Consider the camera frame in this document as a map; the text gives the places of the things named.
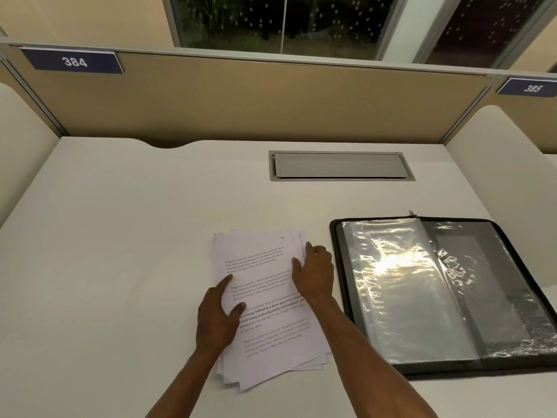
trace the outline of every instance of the hand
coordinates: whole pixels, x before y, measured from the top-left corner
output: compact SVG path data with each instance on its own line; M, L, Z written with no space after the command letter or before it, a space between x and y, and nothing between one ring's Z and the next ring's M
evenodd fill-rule
M197 314L196 350L216 357L234 340L240 325L240 316L246 309L246 304L241 302L232 309L229 316L223 311L222 294L231 280L232 274L229 274L216 288L209 288Z
M313 247L306 244L306 262L302 267L300 261L292 258L292 280L308 303L327 300L332 296L332 255L323 246Z

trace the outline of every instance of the person's left hand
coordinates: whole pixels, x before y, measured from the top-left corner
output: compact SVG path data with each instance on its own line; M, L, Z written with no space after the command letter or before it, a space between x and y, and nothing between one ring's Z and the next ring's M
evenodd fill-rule
M197 314L196 345L201 352L219 356L232 343L246 309L244 302L236 305L227 316L222 309L222 294L232 280L232 274L222 279L216 288L209 288Z

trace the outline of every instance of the metal flap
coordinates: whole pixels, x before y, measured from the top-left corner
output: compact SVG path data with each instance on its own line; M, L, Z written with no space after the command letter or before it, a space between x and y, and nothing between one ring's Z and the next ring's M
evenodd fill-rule
M274 152L274 180L393 179L413 180L400 153Z

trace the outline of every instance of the forearm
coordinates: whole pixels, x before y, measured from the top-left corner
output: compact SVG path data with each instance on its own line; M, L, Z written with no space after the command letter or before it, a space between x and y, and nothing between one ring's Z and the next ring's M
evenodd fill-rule
M310 302L358 418L436 417L412 385L386 363L330 297Z
M187 418L218 355L195 351L146 418Z

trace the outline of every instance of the white paper sheet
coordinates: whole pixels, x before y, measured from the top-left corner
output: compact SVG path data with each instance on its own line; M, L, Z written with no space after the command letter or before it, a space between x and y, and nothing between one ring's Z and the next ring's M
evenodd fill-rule
M246 302L233 344L217 362L225 382L241 390L286 371L319 370L330 351L313 312L291 280L291 258L303 263L305 235L297 231L216 233L215 281L234 274L223 296L228 313Z

